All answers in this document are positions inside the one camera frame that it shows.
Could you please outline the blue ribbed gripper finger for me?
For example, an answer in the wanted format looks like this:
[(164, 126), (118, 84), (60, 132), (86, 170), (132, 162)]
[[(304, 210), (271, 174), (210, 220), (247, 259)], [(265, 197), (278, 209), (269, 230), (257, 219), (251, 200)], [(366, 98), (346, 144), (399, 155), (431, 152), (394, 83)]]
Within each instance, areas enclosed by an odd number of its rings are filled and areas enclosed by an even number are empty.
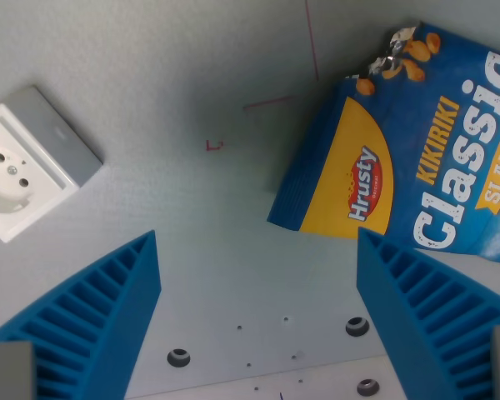
[(38, 399), (123, 399), (160, 293), (149, 231), (5, 322), (0, 343), (32, 344)]
[(409, 399), (493, 399), (500, 296), (443, 262), (362, 228), (357, 290)]

